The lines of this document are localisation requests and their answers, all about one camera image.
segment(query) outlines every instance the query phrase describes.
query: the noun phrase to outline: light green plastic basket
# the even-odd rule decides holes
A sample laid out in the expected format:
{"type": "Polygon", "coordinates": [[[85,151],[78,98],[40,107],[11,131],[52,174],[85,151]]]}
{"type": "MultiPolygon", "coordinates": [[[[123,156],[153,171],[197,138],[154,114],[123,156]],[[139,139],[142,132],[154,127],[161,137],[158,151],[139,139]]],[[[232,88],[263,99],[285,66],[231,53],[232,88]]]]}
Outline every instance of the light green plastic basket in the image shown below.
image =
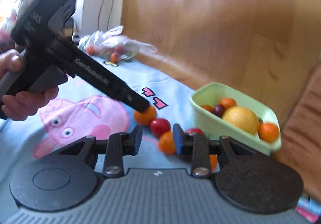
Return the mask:
{"type": "Polygon", "coordinates": [[[264,122],[275,123],[280,128],[275,113],[264,104],[224,84],[210,83],[195,91],[190,98],[194,110],[194,126],[200,128],[209,139],[218,140],[223,135],[231,136],[266,155],[281,148],[281,135],[273,143],[265,142],[257,133],[251,135],[200,107],[203,104],[214,107],[221,98],[233,98],[238,106],[252,110],[264,122]]]}

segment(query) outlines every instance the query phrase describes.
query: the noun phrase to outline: large yellow orange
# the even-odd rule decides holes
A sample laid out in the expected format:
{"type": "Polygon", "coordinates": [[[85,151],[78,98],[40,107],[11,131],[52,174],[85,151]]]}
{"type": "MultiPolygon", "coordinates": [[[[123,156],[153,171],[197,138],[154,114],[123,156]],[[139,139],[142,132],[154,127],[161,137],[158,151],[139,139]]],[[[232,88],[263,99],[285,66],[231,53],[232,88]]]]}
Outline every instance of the large yellow orange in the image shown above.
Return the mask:
{"type": "Polygon", "coordinates": [[[234,106],[224,112],[222,119],[249,134],[254,135],[260,125],[253,111],[245,107],[234,106]]]}

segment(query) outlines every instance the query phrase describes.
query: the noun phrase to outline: gray ribbed surface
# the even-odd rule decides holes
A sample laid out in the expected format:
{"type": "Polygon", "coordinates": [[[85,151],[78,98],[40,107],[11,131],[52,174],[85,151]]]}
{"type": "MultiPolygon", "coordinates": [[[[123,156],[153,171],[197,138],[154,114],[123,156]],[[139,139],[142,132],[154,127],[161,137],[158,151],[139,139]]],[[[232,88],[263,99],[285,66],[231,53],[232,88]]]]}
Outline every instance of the gray ribbed surface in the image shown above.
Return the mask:
{"type": "Polygon", "coordinates": [[[309,223],[294,210],[267,216],[242,212],[227,204],[210,181],[192,178],[185,169],[160,171],[156,176],[158,170],[131,169],[121,179],[105,181],[77,208],[50,214],[20,209],[4,224],[309,223]]]}

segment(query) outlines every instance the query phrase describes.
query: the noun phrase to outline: cartoon pig eye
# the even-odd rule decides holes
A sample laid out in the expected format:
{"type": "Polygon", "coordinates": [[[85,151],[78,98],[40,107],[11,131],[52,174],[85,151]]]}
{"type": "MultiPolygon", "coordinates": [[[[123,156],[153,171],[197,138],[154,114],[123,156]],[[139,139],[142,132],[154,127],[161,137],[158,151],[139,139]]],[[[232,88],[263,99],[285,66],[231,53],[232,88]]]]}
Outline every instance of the cartoon pig eye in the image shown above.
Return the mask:
{"type": "Polygon", "coordinates": [[[59,126],[61,124],[61,118],[59,116],[54,117],[53,119],[51,119],[51,124],[53,126],[59,126]]]}
{"type": "Polygon", "coordinates": [[[66,128],[64,129],[64,131],[62,132],[62,137],[63,138],[69,138],[70,136],[73,135],[73,129],[71,128],[66,128]]]}

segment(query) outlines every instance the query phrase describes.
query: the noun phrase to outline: brown cushion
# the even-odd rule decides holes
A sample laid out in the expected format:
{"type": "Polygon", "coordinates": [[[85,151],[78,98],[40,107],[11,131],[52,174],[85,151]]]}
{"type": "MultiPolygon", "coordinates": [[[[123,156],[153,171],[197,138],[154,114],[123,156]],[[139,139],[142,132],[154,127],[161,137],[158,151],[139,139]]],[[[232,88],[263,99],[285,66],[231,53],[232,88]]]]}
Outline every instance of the brown cushion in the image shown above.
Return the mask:
{"type": "Polygon", "coordinates": [[[304,189],[321,201],[321,64],[312,72],[282,131],[275,158],[302,176],[304,189]]]}

